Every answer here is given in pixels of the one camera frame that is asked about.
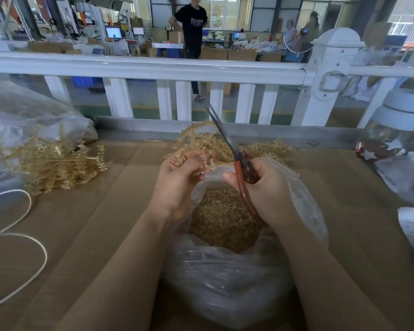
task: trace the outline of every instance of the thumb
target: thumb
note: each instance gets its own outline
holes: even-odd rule
[[[239,185],[237,183],[236,173],[233,173],[233,172],[224,172],[222,174],[222,178],[224,179],[224,181],[226,183],[228,183],[234,189],[236,189],[237,191],[239,191]]]
[[[204,165],[202,157],[192,156],[188,158],[177,171],[188,177],[197,169],[201,168],[202,165]]]

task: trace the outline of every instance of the right hand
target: right hand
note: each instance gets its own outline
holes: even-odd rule
[[[260,180],[255,184],[246,183],[245,185],[259,216],[272,228],[296,219],[298,214],[291,200],[290,188],[284,175],[270,161],[255,158],[251,162]],[[224,172],[222,178],[239,191],[236,173]]]

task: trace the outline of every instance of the sandal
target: sandal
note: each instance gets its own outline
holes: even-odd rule
[[[205,97],[202,97],[201,95],[198,94],[193,100],[196,102],[202,102],[205,99],[206,99]]]

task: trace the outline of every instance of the man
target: man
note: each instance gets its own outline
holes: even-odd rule
[[[192,0],[169,19],[169,23],[184,33],[185,57],[188,59],[198,59],[201,54],[203,43],[203,28],[208,24],[207,12],[199,5],[201,0]],[[199,94],[198,82],[192,81],[193,95],[196,102],[205,100]]]
[[[149,206],[55,331],[148,331],[155,294],[173,232],[190,212],[190,193],[207,162],[183,149],[161,165]],[[261,179],[246,184],[262,219],[278,235],[290,262],[310,331],[396,331],[296,212],[287,179],[269,161],[252,164]],[[239,190],[235,173],[223,179]]]

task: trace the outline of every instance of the scissors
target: scissors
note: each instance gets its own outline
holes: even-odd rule
[[[245,182],[250,184],[255,184],[260,180],[259,174],[256,172],[255,168],[253,167],[250,159],[252,157],[244,151],[241,151],[239,147],[233,142],[230,138],[224,126],[222,125],[221,119],[216,114],[213,107],[210,105],[210,109],[207,105],[205,108],[209,112],[211,119],[215,123],[216,127],[218,128],[219,132],[223,136],[224,140],[226,141],[227,145],[232,150],[232,154],[234,157],[234,167],[237,177],[237,183],[239,186],[239,193],[241,194],[241,198],[244,202],[245,207],[247,208],[250,215],[256,220],[263,222],[262,218],[259,216],[256,208],[254,207],[252,201],[250,200],[250,195],[248,194],[247,187]]]

